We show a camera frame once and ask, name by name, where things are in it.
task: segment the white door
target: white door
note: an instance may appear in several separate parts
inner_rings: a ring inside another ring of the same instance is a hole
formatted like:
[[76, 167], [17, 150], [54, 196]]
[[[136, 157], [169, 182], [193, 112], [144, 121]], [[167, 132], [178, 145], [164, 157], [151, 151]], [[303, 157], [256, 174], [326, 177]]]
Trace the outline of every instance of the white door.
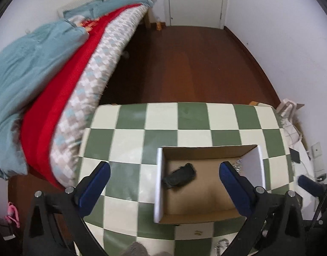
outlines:
[[222, 0], [169, 0], [172, 26], [219, 28]]

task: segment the black cable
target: black cable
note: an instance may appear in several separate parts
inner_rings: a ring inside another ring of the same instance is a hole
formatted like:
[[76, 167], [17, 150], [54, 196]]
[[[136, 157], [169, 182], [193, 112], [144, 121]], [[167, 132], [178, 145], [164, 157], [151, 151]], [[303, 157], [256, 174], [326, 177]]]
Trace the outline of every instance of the black cable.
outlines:
[[317, 217], [318, 217], [319, 214], [320, 214], [320, 211], [321, 211], [322, 205], [323, 205], [323, 203], [325, 202], [326, 197], [327, 197], [327, 190], [326, 190], [326, 192], [324, 193], [324, 196], [322, 197], [321, 202], [319, 203], [319, 205], [318, 205], [317, 208], [316, 208], [315, 214], [314, 214], [314, 216], [313, 216], [313, 220], [311, 221], [311, 227], [310, 227], [309, 231], [312, 230], [312, 229], [314, 228], [315, 223], [316, 223], [316, 220], [317, 220]]

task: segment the open box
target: open box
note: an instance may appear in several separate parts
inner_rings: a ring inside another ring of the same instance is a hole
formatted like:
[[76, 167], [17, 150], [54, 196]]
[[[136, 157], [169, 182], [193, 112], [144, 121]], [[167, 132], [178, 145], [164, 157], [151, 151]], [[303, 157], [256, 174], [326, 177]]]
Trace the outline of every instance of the open box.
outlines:
[[[219, 165], [241, 159], [240, 173], [251, 184], [265, 188], [265, 173], [259, 145], [158, 148], [154, 222], [161, 224], [204, 223], [239, 217], [219, 179]], [[165, 189], [164, 176], [186, 163], [196, 171], [193, 181], [180, 188]]]

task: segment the red sheet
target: red sheet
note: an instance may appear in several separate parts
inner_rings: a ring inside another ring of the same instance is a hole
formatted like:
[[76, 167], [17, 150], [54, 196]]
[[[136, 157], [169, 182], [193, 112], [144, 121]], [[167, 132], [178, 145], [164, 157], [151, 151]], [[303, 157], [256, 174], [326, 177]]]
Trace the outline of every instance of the red sheet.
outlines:
[[91, 28], [89, 39], [51, 80], [24, 115], [20, 140], [26, 161], [48, 182], [60, 189], [63, 187], [52, 173], [49, 151], [61, 113], [95, 51], [105, 27], [125, 9], [139, 5], [128, 5], [101, 17], [98, 21], [84, 23], [83, 26]]

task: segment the table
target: table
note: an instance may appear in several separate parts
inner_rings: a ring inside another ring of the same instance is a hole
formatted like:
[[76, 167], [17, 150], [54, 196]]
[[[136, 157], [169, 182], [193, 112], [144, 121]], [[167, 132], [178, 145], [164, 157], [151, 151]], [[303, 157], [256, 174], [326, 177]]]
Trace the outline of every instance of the table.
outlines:
[[77, 183], [101, 160], [112, 175], [87, 226], [110, 256], [132, 242], [150, 255], [215, 255], [220, 239], [232, 241], [245, 221], [234, 218], [203, 224], [161, 225], [153, 222], [156, 151], [161, 146], [259, 144], [266, 189], [284, 194], [294, 189], [287, 141], [275, 110], [267, 106], [215, 103], [102, 105], [84, 131]]

